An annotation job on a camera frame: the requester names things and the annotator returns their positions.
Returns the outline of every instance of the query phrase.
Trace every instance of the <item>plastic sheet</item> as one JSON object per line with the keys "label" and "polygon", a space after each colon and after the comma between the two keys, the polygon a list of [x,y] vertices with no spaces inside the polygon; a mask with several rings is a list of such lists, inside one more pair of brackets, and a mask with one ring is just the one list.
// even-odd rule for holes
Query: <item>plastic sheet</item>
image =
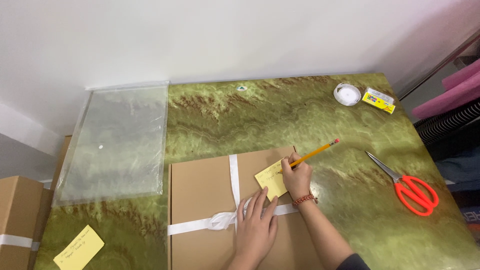
{"label": "plastic sheet", "polygon": [[168,81],[88,90],[53,206],[162,194]]}

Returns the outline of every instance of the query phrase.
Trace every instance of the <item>orange scissors handle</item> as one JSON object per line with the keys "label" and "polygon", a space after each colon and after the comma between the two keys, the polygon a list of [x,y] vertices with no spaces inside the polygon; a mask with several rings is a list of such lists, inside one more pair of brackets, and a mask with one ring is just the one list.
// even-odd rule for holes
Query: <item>orange scissors handle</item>
{"label": "orange scissors handle", "polygon": [[[410,190],[408,190],[406,187],[404,187],[402,184],[400,183],[396,183],[394,184],[395,185],[395,190],[396,190],[396,194],[398,196],[398,198],[402,201],[402,203],[408,208],[410,209],[412,212],[414,212],[415,214],[417,215],[420,215],[420,216],[428,216],[430,215],[432,212],[433,212],[433,208],[436,207],[438,205],[438,195],[437,193],[433,190],[433,188],[431,188],[427,183],[425,183],[424,181],[416,178],[416,177],[413,177],[413,176],[407,176],[407,175],[403,175],[402,176],[402,180],[413,190],[413,192],[411,192]],[[433,201],[430,200],[430,198],[428,198],[428,196],[426,196],[413,182],[417,182],[419,183],[420,185],[424,186],[430,193],[431,195],[433,196]],[[424,207],[427,211],[426,212],[420,212],[418,210],[416,210],[415,208],[413,208],[406,200],[405,198],[403,197],[403,194],[407,195],[407,197],[411,198],[412,200],[414,200],[416,203],[420,204],[422,207]]]}

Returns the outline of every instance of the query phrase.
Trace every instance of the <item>yellow sticky note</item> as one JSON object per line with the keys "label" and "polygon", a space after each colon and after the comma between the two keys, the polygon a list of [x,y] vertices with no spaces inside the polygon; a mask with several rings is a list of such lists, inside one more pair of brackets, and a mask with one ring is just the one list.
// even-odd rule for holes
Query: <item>yellow sticky note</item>
{"label": "yellow sticky note", "polygon": [[267,197],[270,201],[273,200],[273,197],[280,197],[287,192],[287,188],[285,188],[285,185],[283,184],[283,176],[281,173],[278,173],[282,168],[281,161],[282,160],[279,160],[272,166],[255,175],[255,179],[257,179],[257,182],[262,188],[268,186]]}
{"label": "yellow sticky note", "polygon": [[53,261],[61,270],[82,270],[103,245],[102,239],[87,225]]}

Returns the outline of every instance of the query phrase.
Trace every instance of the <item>red beaded bracelet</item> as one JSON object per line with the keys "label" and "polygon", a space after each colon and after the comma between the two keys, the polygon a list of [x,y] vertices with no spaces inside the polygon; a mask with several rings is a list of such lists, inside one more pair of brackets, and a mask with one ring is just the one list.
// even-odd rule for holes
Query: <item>red beaded bracelet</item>
{"label": "red beaded bracelet", "polygon": [[318,198],[315,198],[312,194],[308,194],[306,196],[301,197],[300,199],[296,199],[292,202],[293,206],[299,205],[306,200],[314,200],[316,204],[318,204]]}

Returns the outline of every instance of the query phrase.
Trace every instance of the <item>black sleeve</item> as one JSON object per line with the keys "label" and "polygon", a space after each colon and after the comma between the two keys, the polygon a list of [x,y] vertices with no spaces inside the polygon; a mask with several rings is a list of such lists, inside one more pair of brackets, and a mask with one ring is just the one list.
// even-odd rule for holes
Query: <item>black sleeve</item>
{"label": "black sleeve", "polygon": [[370,270],[367,264],[360,258],[357,253],[346,258],[336,270]]}

